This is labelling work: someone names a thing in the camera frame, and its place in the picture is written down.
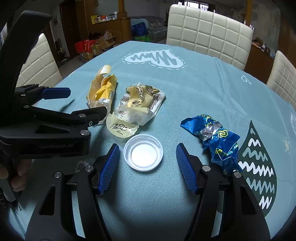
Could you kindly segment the person's left hand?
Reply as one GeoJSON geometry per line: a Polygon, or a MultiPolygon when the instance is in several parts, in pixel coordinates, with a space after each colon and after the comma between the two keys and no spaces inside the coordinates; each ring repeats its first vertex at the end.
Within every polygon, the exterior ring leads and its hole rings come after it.
{"type": "Polygon", "coordinates": [[[11,180],[11,186],[15,192],[25,189],[31,164],[31,159],[24,159],[19,162],[16,168],[16,174],[13,175],[11,180]]]}

